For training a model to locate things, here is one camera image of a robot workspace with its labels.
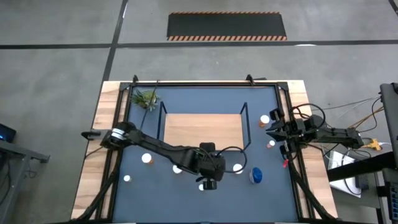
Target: black mat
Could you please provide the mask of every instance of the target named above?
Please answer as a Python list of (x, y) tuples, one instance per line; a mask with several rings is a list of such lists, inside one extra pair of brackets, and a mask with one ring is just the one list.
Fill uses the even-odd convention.
[(173, 12), (170, 41), (286, 40), (279, 12)]
[[(152, 90), (152, 87), (140, 87)], [(225, 174), (217, 190), (199, 191), (197, 175), (186, 172), (174, 174), (170, 161), (139, 146), (123, 151), (116, 194), (114, 223), (263, 223), (296, 222), (297, 215), (289, 169), (283, 167), (277, 142), (266, 147), (272, 139), (260, 128), (259, 118), (277, 107), (274, 87), (167, 87), (158, 86), (156, 93), (170, 114), (236, 114), (248, 104), (251, 144), (246, 149), (248, 164), (242, 174)], [(148, 112), (142, 131), (156, 136), (160, 108)], [(131, 103), (129, 121), (140, 124), (145, 110)], [(160, 122), (163, 140), (165, 115)], [(243, 130), (244, 142), (247, 133)], [(152, 165), (141, 161), (143, 153), (154, 158)], [(224, 152), (226, 166), (232, 169), (243, 163), (238, 152)], [(261, 169), (263, 181), (253, 185), (249, 172)], [(125, 175), (131, 182), (123, 181)]]

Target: black metal frame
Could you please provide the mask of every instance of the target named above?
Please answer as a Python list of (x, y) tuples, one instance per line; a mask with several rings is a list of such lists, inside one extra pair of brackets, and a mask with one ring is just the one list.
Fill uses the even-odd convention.
[[(117, 121), (119, 120), (119, 112), (120, 112), (121, 102), (122, 102), (121, 99), (123, 97), (123, 93), (127, 90), (129, 92), (128, 93), (129, 98), (127, 99), (127, 102), (126, 102), (126, 109), (125, 109), (125, 113), (124, 113), (125, 116), (124, 116), (123, 121), (128, 121), (129, 109), (130, 109), (130, 104), (131, 104), (131, 94), (132, 94), (133, 88), (135, 86), (153, 86), (153, 87), (155, 87), (157, 85), (157, 86), (236, 86), (236, 87), (240, 86), (240, 87), (242, 87), (242, 86), (253, 86), (254, 85), (250, 81), (242, 81), (242, 82), (228, 82), (228, 81), (227, 82), (167, 82), (167, 81), (166, 82), (138, 82), (137, 79), (135, 79), (130, 85), (126, 85), (126, 84), (128, 84), (128, 83), (121, 83), (121, 87), (119, 89), (118, 100), (117, 100), (118, 103), (117, 103), (116, 109), (115, 109), (113, 125), (115, 125), (117, 123)], [(290, 101), (289, 88), (288, 88), (286, 82), (260, 82), (260, 83), (255, 83), (255, 86), (274, 88), (275, 95), (277, 97), (278, 107), (282, 111), (283, 111), (283, 107), (282, 107), (282, 100), (280, 98), (280, 91), (284, 91), (285, 97), (286, 97), (286, 102), (287, 102), (287, 109), (288, 110), (291, 109), (292, 103)], [(165, 106), (164, 106), (164, 104), (162, 104), (162, 102), (160, 103), (160, 106), (167, 113), (167, 110), (165, 109)], [(247, 103), (245, 103), (243, 106), (243, 109), (245, 109), (245, 108), (247, 109)], [(159, 116), (162, 116), (162, 109), (159, 112)], [(117, 161), (121, 161), (122, 156), (123, 156), (123, 153), (121, 151), (119, 151)], [(106, 159), (111, 160), (112, 153), (107, 154), (106, 157), (107, 157)], [(301, 169), (302, 167), (304, 167), (304, 164), (303, 164), (302, 156), (299, 155), (299, 158), (300, 157), (301, 157), (301, 159), (299, 159), (299, 161), (298, 161), (298, 163), (300, 164), (300, 175), (302, 176), (305, 183), (308, 183), (307, 174), (305, 173), (305, 169)], [(106, 171), (103, 174), (104, 179), (106, 179), (105, 177), (108, 176), (105, 174), (108, 174), (109, 170), (110, 170), (110, 164), (108, 166), (105, 166), (105, 168), (104, 168), (104, 171)], [(296, 207), (297, 218), (299, 221), (301, 221), (303, 219), (303, 213), (302, 213), (302, 208), (301, 208), (301, 203), (300, 203), (298, 187), (297, 187), (297, 184), (295, 183), (292, 176), (290, 176), (290, 181), (292, 183), (292, 192), (294, 195), (294, 202), (295, 202), (295, 207)], [(109, 202), (108, 214), (106, 217), (106, 220), (110, 223), (112, 222), (112, 219), (113, 219), (113, 211), (114, 211), (114, 203), (116, 200), (117, 187), (118, 187), (118, 178), (114, 181), (114, 183), (112, 185), (111, 200)], [(309, 211), (310, 215), (311, 215), (311, 213), (313, 213), (313, 208), (311, 205), (308, 206), (308, 211)]]
[(248, 143), (243, 147), (243, 150), (245, 151), (251, 144), (251, 135), (250, 135), (250, 124), (249, 124), (249, 109), (248, 109), (248, 103), (244, 102), (243, 107), (241, 109), (240, 115), (242, 115), (243, 110), (246, 109), (246, 128), (248, 129)]
[[(156, 134), (156, 139), (160, 138), (160, 127), (162, 125), (162, 115), (163, 111), (165, 114), (167, 114), (166, 107), (164, 106), (163, 101), (160, 102), (160, 110), (159, 110), (159, 118), (157, 122), (157, 134)], [(249, 124), (249, 111), (248, 111), (248, 103), (244, 102), (243, 107), (241, 109), (240, 115), (242, 115), (243, 111), (246, 109), (246, 127), (248, 129), (248, 143), (243, 147), (243, 150), (246, 150), (246, 148), (251, 144), (251, 135), (250, 135), (250, 124)]]
[(156, 138), (157, 139), (159, 139), (159, 137), (160, 137), (160, 127), (162, 125), (162, 114), (163, 114), (163, 111), (164, 111), (165, 114), (167, 114), (166, 107), (164, 106), (163, 101), (161, 101), (160, 102), (160, 110), (159, 110), (159, 119), (158, 119), (158, 122), (157, 122), (157, 134), (156, 134)]

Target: cable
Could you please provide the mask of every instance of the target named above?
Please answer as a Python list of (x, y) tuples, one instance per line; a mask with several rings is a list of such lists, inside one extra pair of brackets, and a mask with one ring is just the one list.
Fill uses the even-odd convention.
[[(294, 161), (296, 158), (297, 158), (297, 155), (298, 155), (299, 153), (298, 152), (296, 152), (296, 154), (294, 155), (294, 157), (292, 158), (292, 161)], [(284, 159), (284, 161), (287, 159), (287, 158), (285, 158), (285, 156), (283, 155), (283, 154), (281, 154), (282, 155), (282, 158)]]
[(366, 132), (366, 131), (372, 131), (373, 129), (377, 128), (377, 119), (376, 119), (376, 116), (374, 115), (374, 105), (375, 105), (375, 104), (377, 103), (377, 101), (379, 101), (380, 99), (381, 99), (381, 97), (378, 98), (377, 100), (375, 100), (375, 101), (373, 102), (373, 104), (372, 104), (372, 116), (373, 116), (374, 122), (375, 122), (374, 127), (373, 127), (373, 128), (369, 128), (369, 129), (364, 130), (364, 131), (359, 131), (359, 133), (364, 133), (364, 132)]
[(140, 125), (140, 127), (139, 127), (139, 130), (140, 130), (140, 131), (142, 130), (142, 127), (143, 127), (143, 125), (144, 125), (145, 117), (147, 116), (147, 113), (148, 113), (150, 104), (152, 103), (152, 100), (154, 99), (154, 95), (155, 95), (155, 91), (156, 91), (156, 88), (157, 88), (157, 84), (158, 84), (158, 83), (159, 83), (159, 80), (156, 80), (156, 85), (155, 85), (154, 91), (152, 92), (152, 96), (150, 97), (150, 101), (149, 101), (148, 107), (145, 109), (144, 116), (142, 117), (141, 125)]
[(322, 108), (320, 108), (318, 105), (315, 105), (315, 104), (313, 104), (313, 103), (303, 103), (303, 104), (298, 105), (298, 106), (293, 106), (293, 107), (290, 109), (290, 111), (289, 111), (290, 114), (294, 114), (293, 111), (294, 111), (294, 110), (298, 110), (298, 113), (300, 114), (300, 116), (303, 117), (303, 113), (300, 111), (300, 107), (301, 107), (301, 106), (314, 106), (314, 107), (318, 108), (318, 109), (321, 111), (322, 116), (323, 116), (322, 122), (321, 122), (321, 124), (320, 124), (318, 127), (314, 128), (313, 130), (318, 129), (318, 128), (322, 127), (322, 126), (325, 124), (325, 122), (326, 122), (326, 114), (325, 114), (324, 110), (323, 110)]
[[(342, 160), (341, 160), (341, 165), (342, 165), (342, 166), (344, 165), (344, 164), (343, 164), (344, 157), (346, 157), (346, 155), (348, 155), (348, 153), (349, 153), (349, 150), (346, 151), (346, 152), (343, 154), (343, 158), (342, 158)], [(345, 186), (347, 187), (348, 191), (351, 192), (351, 194), (353, 194), (353, 195), (361, 195), (361, 193), (359, 193), (359, 194), (354, 193), (354, 192), (348, 187), (347, 179), (344, 179), (344, 184), (345, 184)]]
[(372, 155), (369, 152), (366, 152), (365, 150), (355, 149), (355, 150), (352, 150), (352, 151), (357, 153), (360, 156), (363, 156), (363, 157), (366, 157), (366, 156), (364, 156), (363, 154), (360, 154), (359, 152), (365, 152), (366, 154), (368, 154), (368, 158), (372, 158)]
[(242, 168), (241, 168), (240, 170), (237, 170), (237, 171), (225, 170), (224, 172), (225, 172), (225, 173), (230, 173), (230, 174), (234, 174), (234, 173), (237, 173), (237, 172), (241, 172), (241, 171), (246, 167), (246, 164), (248, 163), (248, 157), (247, 157), (246, 153), (244, 152), (243, 149), (241, 149), (241, 148), (238, 147), (238, 146), (228, 146), (228, 147), (226, 147), (225, 149), (220, 150), (220, 151), (216, 154), (216, 156), (219, 156), (223, 151), (225, 151), (225, 150), (227, 150), (227, 149), (239, 149), (239, 150), (243, 153), (243, 156), (244, 156), (244, 164), (243, 164), (243, 166), (242, 166)]
[(376, 99), (376, 98), (379, 98), (379, 97), (380, 97), (380, 96), (371, 98), (370, 100), (366, 100), (366, 101), (364, 101), (364, 102), (362, 102), (362, 103), (360, 103), (360, 104), (358, 104), (358, 105), (353, 106), (352, 108), (348, 109), (348, 110), (345, 111), (343, 114), (341, 114), (339, 117), (337, 117), (337, 118), (334, 120), (333, 123), (337, 122), (340, 118), (342, 118), (344, 115), (346, 115), (346, 114), (347, 114), (348, 112), (350, 112), (351, 110), (353, 110), (353, 109), (355, 109), (355, 108), (357, 108), (357, 107), (359, 107), (359, 106), (361, 106), (361, 105), (363, 105), (363, 104), (365, 104), (365, 103), (367, 103), (367, 102), (369, 102), (369, 101), (372, 101), (372, 100), (374, 100), (374, 99)]
[(94, 151), (90, 152), (89, 154), (87, 154), (87, 155), (85, 156), (85, 159), (87, 159), (87, 157), (88, 157), (89, 155), (91, 155), (92, 153), (95, 153), (95, 152), (97, 152), (98, 150), (100, 150), (100, 149), (102, 149), (102, 148), (104, 148), (104, 147), (101, 146), (101, 147), (95, 149)]
[(337, 163), (337, 165), (339, 165), (340, 164), (340, 162), (342, 162), (344, 159), (340, 159), (340, 160), (334, 160), (334, 159), (332, 159), (332, 158), (330, 158), (327, 154), (329, 153), (330, 151), (328, 151), (327, 153), (325, 153), (324, 155), (323, 155), (323, 157), (326, 157), (329, 161), (332, 161), (332, 162), (336, 162)]
[(300, 117), (303, 118), (303, 119), (309, 119), (310, 118), (310, 115), (305, 114), (305, 113), (301, 113), (301, 112), (293, 113), (293, 114), (300, 115)]
[(11, 166), (10, 166), (10, 159), (7, 160), (7, 166), (8, 166), (7, 174), (6, 174), (6, 177), (5, 177), (4, 180), (3, 180), (3, 183), (0, 185), (0, 189), (2, 189), (4, 183), (6, 182), (6, 178), (8, 178), (8, 188), (7, 188), (6, 194), (5, 194), (5, 195), (3, 196), (3, 198), (0, 200), (0, 205), (2, 205), (2, 203), (5, 201), (5, 199), (6, 199), (7, 195), (8, 195), (8, 192), (10, 191), (10, 188), (11, 188), (11, 174), (10, 174)]
[(338, 146), (338, 144), (336, 144), (336, 145), (333, 146), (331, 149), (329, 149), (326, 153), (323, 154), (323, 157), (325, 157), (330, 151), (334, 150), (335, 147), (337, 147), (337, 146)]
[[(377, 110), (374, 112), (374, 114), (377, 114), (377, 113), (380, 112), (380, 111), (384, 111), (384, 107), (383, 107), (383, 106), (379, 107), (379, 109), (377, 109)], [(364, 123), (367, 119), (369, 119), (371, 116), (372, 116), (372, 114), (369, 114), (369, 115), (365, 116), (364, 118), (362, 118), (362, 119), (360, 119), (359, 121), (355, 122), (354, 124), (350, 125), (348, 128), (354, 127), (354, 128), (356, 129), (356, 128), (359, 127), (362, 123)]]
[(33, 179), (36, 177), (37, 172), (33, 171), (32, 168), (30, 168), (30, 161), (28, 163), (29, 169), (26, 171), (28, 173), (29, 178)]
[(357, 101), (357, 102), (347, 103), (347, 104), (345, 104), (345, 105), (334, 106), (334, 107), (330, 107), (330, 108), (322, 108), (322, 109), (323, 109), (323, 110), (332, 110), (332, 109), (336, 109), (336, 108), (342, 108), (342, 107), (345, 107), (345, 106), (354, 105), (354, 104), (357, 104), (357, 103), (362, 103), (362, 102), (364, 102), (364, 101), (373, 100), (373, 99), (375, 99), (375, 98), (377, 98), (377, 96), (376, 96), (376, 97), (373, 97), (373, 98), (368, 98), (368, 99), (365, 99), (365, 100), (359, 100), (359, 101)]

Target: succulent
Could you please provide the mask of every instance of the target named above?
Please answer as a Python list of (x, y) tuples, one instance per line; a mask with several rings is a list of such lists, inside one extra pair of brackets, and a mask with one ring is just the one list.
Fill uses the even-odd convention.
[(148, 109), (149, 111), (152, 111), (153, 109), (156, 108), (156, 103), (158, 99), (160, 99), (160, 97), (156, 95), (156, 93), (153, 90), (148, 90), (148, 91), (136, 90), (136, 92), (132, 95), (133, 103), (139, 105), (144, 109)]

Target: white object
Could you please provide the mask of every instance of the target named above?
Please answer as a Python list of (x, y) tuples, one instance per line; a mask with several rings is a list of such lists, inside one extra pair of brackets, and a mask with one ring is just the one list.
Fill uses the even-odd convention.
[(152, 156), (149, 153), (145, 153), (141, 157), (143, 163), (150, 163), (152, 161)]
[[(241, 164), (235, 164), (234, 167), (232, 168), (232, 170), (234, 170), (234, 172), (238, 171), (242, 169), (242, 165)], [(236, 172), (235, 174), (241, 174), (243, 172), (243, 170)]]
[[(328, 169), (333, 169), (333, 168), (341, 166), (342, 164), (346, 165), (346, 164), (350, 164), (350, 163), (354, 162), (354, 159), (351, 158), (351, 157), (348, 157), (348, 156), (345, 156), (344, 160), (343, 160), (343, 155), (341, 153), (335, 152), (335, 151), (331, 152), (330, 159), (331, 159), (331, 161), (329, 162)], [(359, 189), (359, 188), (357, 188), (355, 186), (355, 177), (347, 178), (346, 181), (347, 181), (347, 185), (349, 187), (349, 190), (351, 190), (352, 192), (354, 192), (356, 194), (359, 194), (359, 195), (352, 194), (347, 189), (347, 186), (345, 185), (344, 180), (336, 180), (336, 181), (330, 182), (330, 186), (335, 188), (335, 189), (344, 191), (347, 194), (350, 194), (350, 195), (353, 195), (355, 197), (361, 198), (361, 195), (360, 195), (361, 189)]]
[(263, 123), (263, 124), (268, 124), (268, 123), (269, 123), (269, 117), (268, 117), (267, 115), (262, 115), (262, 116), (260, 117), (260, 121), (261, 121), (261, 123)]
[(179, 173), (182, 172), (182, 170), (179, 169), (176, 165), (173, 166), (173, 171), (174, 171), (176, 174), (179, 174)]
[(125, 175), (125, 176), (123, 177), (123, 180), (126, 181), (126, 182), (130, 182), (130, 181), (131, 181), (130, 175)]

